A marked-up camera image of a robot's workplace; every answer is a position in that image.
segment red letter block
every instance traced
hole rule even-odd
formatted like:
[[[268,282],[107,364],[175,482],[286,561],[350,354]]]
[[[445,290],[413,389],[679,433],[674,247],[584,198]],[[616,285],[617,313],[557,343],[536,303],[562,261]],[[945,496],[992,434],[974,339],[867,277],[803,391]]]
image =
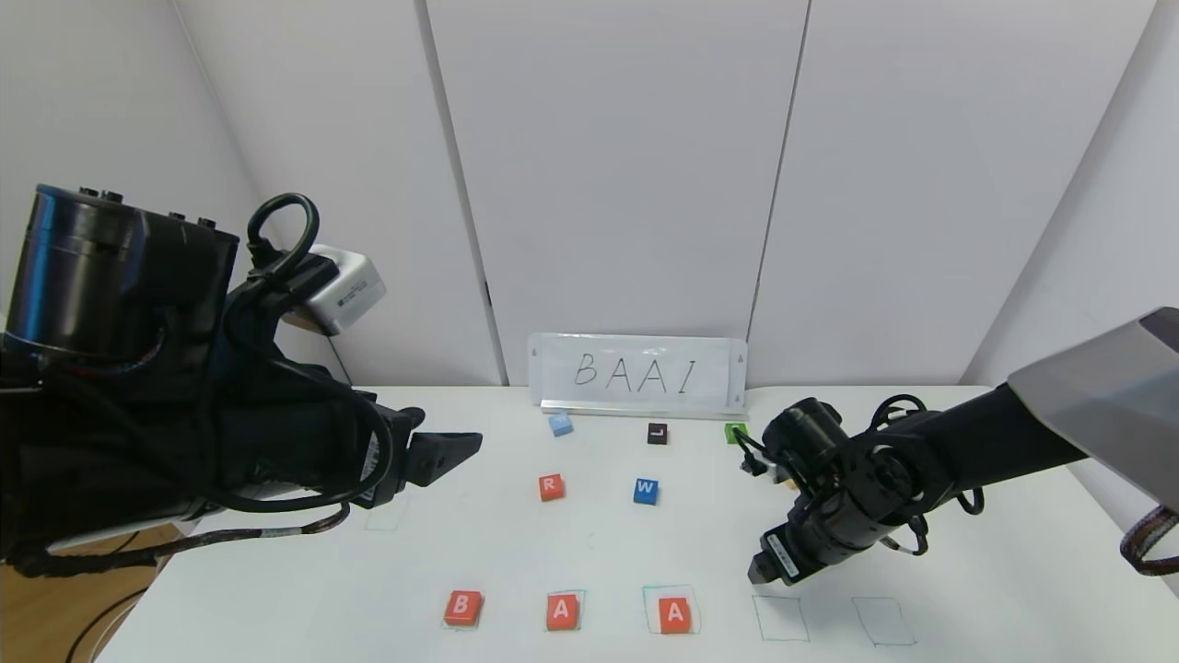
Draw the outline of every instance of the red letter block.
[[[442,621],[452,626],[474,626],[479,623],[479,610],[483,606],[483,595],[479,592],[453,591],[446,604]]]
[[[540,478],[540,501],[565,497],[565,480],[560,474]]]
[[[692,632],[692,611],[687,609],[686,598],[659,599],[659,632],[664,635]]]
[[[578,628],[578,595],[554,593],[548,597],[548,630],[569,631]]]

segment light blue block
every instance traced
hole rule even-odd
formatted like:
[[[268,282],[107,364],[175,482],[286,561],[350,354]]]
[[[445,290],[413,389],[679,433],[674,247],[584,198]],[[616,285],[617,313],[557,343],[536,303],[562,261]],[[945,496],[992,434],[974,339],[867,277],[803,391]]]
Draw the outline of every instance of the light blue block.
[[[560,438],[573,432],[573,421],[562,412],[548,418],[548,427],[553,429],[554,438]]]
[[[652,479],[634,480],[634,501],[637,504],[656,505],[659,499],[659,481]]]

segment wire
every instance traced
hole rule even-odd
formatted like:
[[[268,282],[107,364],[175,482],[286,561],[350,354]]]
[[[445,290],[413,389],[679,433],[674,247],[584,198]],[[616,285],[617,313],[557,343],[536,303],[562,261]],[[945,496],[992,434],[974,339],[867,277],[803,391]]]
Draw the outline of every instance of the wire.
[[[924,514],[914,516],[909,520],[909,529],[913,530],[913,534],[917,537],[917,550],[910,550],[908,547],[904,547],[903,545],[896,543],[896,539],[894,539],[893,537],[882,538],[881,544],[883,544],[884,547],[895,550],[897,552],[904,552],[914,557],[921,557],[922,554],[929,552],[929,539],[927,538],[927,536],[929,534],[929,523],[926,521],[926,516]]]
[[[94,641],[94,646],[90,648],[90,656],[86,657],[86,663],[94,663],[94,657],[98,656],[98,650],[101,649],[103,643],[106,641],[107,634],[114,630],[114,625],[119,623],[120,619],[127,616],[127,612],[139,605],[139,599],[136,599],[127,604],[126,608],[119,611],[110,622],[107,622],[106,628],[103,629],[101,634],[98,634],[98,639]]]
[[[959,506],[961,506],[962,511],[966,511],[970,516],[977,516],[982,513],[983,507],[987,505],[982,499],[982,488],[974,488],[970,491],[970,494],[974,497],[974,504],[966,499],[966,493],[959,493]]]
[[[765,447],[764,447],[764,446],[762,446],[762,444],[760,444],[760,442],[758,442],[758,441],[757,441],[757,440],[755,440],[753,438],[749,436],[749,435],[747,435],[747,434],[746,434],[746,433],[745,433],[744,431],[742,431],[740,428],[736,428],[736,427],[735,427],[735,428],[732,429],[732,433],[733,433],[733,439],[735,439],[735,440],[737,440],[737,444],[738,444],[738,445],[740,445],[740,447],[742,447],[742,448],[745,448],[745,445],[749,445],[749,446],[751,446],[751,447],[756,448],[756,449],[757,449],[757,451],[759,451],[759,452],[763,452],[763,453],[765,452]]]
[[[70,651],[66,654],[66,661],[65,661],[65,663],[73,663],[74,654],[78,652],[78,646],[81,644],[83,638],[86,637],[86,634],[88,634],[91,631],[91,629],[93,629],[95,625],[98,625],[99,622],[103,621],[103,617],[106,617],[107,615],[110,615],[111,612],[113,612],[116,609],[118,609],[120,605],[123,605],[124,603],[131,600],[132,598],[136,598],[136,597],[143,595],[145,591],[147,591],[147,587],[144,587],[141,590],[136,590],[136,591],[129,593],[127,596],[125,596],[125,597],[120,598],[119,600],[116,600],[111,605],[106,606],[105,610],[103,610],[101,612],[98,613],[98,617],[94,617],[93,619],[91,619],[90,624],[86,624],[86,626],[81,630],[81,632],[78,634],[78,637],[74,638],[73,644],[70,645]]]
[[[249,242],[250,254],[255,258],[266,261],[271,256],[281,255],[270,242],[262,237],[262,227],[270,219],[270,215],[290,205],[303,208],[303,212],[307,215],[307,223],[303,225],[303,236],[299,237],[294,249],[282,255],[277,261],[268,265],[259,265],[255,262],[255,267],[265,269],[269,277],[275,281],[282,281],[290,276],[290,273],[298,267],[298,263],[311,250],[311,244],[315,242],[316,235],[320,234],[318,208],[315,206],[311,198],[302,193],[281,193],[262,203],[262,206],[253,212],[253,216],[245,224],[245,237]]]
[[[263,539],[276,537],[292,537],[299,534],[318,534],[340,525],[348,518],[350,506],[348,503],[340,505],[340,511],[309,523],[301,527],[264,527],[251,530],[218,530],[185,537],[166,544],[150,547],[127,550],[107,554],[71,554],[55,556],[48,551],[21,550],[9,556],[8,563],[18,573],[28,578],[68,578],[83,573],[101,573],[114,569],[127,566],[154,566],[157,560],[170,554],[177,554],[189,550],[204,547],[208,545],[238,541],[244,539]]]
[[[1135,571],[1144,576],[1168,576],[1179,572],[1179,556],[1164,559],[1146,559],[1146,553],[1175,525],[1179,513],[1159,505],[1134,524],[1121,539],[1121,556]]]
[[[127,540],[123,541],[123,545],[120,545],[119,547],[112,550],[107,554],[114,554],[116,552],[123,552],[123,550],[126,549],[129,545],[131,545],[131,541],[136,540],[137,537],[139,537],[139,532],[131,532],[131,537],[129,537]]]
[[[898,402],[910,402],[913,403],[914,409],[905,411],[900,407],[896,407],[896,403]],[[895,416],[895,418],[890,416],[898,412],[903,414],[901,416]],[[871,424],[868,425],[868,429],[880,431],[881,426],[894,424],[900,419],[904,419],[905,416],[909,416],[918,412],[928,412],[928,408],[926,407],[926,403],[921,399],[914,396],[913,394],[897,394],[895,396],[887,398],[884,399],[884,402],[882,402],[876,408],[876,412],[872,413]]]

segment wooden floor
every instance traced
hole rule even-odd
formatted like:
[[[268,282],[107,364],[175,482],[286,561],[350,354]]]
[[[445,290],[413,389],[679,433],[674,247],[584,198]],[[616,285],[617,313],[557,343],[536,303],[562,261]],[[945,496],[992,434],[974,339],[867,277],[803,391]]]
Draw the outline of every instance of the wooden floor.
[[[144,530],[126,550],[166,543],[177,536],[171,525]],[[114,550],[129,537],[123,534],[62,553],[100,554]],[[156,570],[149,567],[74,578],[24,578],[9,566],[0,567],[0,661],[62,663],[70,644],[91,619],[112,603],[146,587],[154,578]],[[121,608],[113,610],[91,629],[71,663],[90,659],[99,635],[120,611]]]

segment whiteboard sign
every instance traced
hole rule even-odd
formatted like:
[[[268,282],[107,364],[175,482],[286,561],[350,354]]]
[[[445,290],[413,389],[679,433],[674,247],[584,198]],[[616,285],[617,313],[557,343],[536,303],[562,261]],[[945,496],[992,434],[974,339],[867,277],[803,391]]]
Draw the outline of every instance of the whiteboard sign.
[[[528,337],[528,389],[546,412],[743,419],[746,366],[738,339]]]

